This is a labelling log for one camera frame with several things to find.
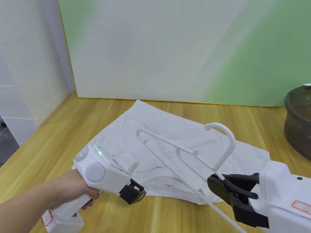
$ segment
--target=wooden table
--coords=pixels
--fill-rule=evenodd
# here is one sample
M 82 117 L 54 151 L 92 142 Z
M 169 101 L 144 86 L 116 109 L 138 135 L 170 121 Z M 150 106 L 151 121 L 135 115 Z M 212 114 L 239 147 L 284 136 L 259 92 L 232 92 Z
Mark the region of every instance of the wooden table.
M 131 100 L 78 99 L 74 93 L 69 95 L 0 168 L 0 203 L 69 171 L 75 155 L 133 103 Z M 272 160 L 286 163 L 292 173 L 311 177 L 311 162 L 298 154 L 284 137 L 284 108 L 147 103 L 202 124 L 222 123 L 232 130 L 237 140 L 268 150 Z M 230 206 L 225 203 L 217 206 L 233 217 Z M 172 198 L 145 197 L 129 206 L 121 198 L 105 193 L 93 207 L 80 212 L 85 222 L 81 232 L 237 232 L 209 206 Z M 260 232 L 240 226 L 247 232 Z M 45 232 L 41 221 L 32 232 Z

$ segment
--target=white wall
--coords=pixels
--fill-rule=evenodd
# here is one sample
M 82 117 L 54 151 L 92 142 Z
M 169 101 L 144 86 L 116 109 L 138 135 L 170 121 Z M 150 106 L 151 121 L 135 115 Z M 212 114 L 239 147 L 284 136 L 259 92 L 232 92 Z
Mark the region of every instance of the white wall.
M 0 115 L 22 144 L 70 91 L 40 0 L 2 1 L 0 28 Z

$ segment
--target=red label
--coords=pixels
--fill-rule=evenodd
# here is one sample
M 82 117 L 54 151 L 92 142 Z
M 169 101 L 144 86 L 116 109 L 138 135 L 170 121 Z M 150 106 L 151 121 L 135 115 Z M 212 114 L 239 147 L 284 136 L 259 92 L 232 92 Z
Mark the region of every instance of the red label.
M 311 215 L 311 205 L 308 205 L 301 201 L 294 201 L 292 207 Z
M 41 217 L 41 222 L 44 226 L 48 226 L 53 221 L 52 212 L 48 209 Z

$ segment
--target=gray container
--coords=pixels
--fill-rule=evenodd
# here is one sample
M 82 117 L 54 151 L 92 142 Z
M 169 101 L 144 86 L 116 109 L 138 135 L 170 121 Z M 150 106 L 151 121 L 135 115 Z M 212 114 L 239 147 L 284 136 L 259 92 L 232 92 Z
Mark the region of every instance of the gray container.
M 291 90 L 284 105 L 285 137 L 296 151 L 311 160 L 311 84 Z

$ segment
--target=robotic arm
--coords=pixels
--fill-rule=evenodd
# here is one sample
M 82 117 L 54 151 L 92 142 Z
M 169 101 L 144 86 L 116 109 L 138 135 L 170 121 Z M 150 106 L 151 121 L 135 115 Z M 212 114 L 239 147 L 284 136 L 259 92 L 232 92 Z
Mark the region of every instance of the robotic arm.
M 211 175 L 209 189 L 232 207 L 234 218 L 265 232 L 311 232 L 311 179 L 269 161 L 253 175 Z
M 120 158 L 96 145 L 88 144 L 73 160 L 88 186 L 120 196 L 128 204 L 140 201 L 145 195 L 144 187 L 131 179 L 138 166 L 128 153 Z M 90 200 L 89 195 L 62 204 L 54 210 L 47 210 L 41 221 L 49 233 L 77 233 L 84 226 L 79 209 Z

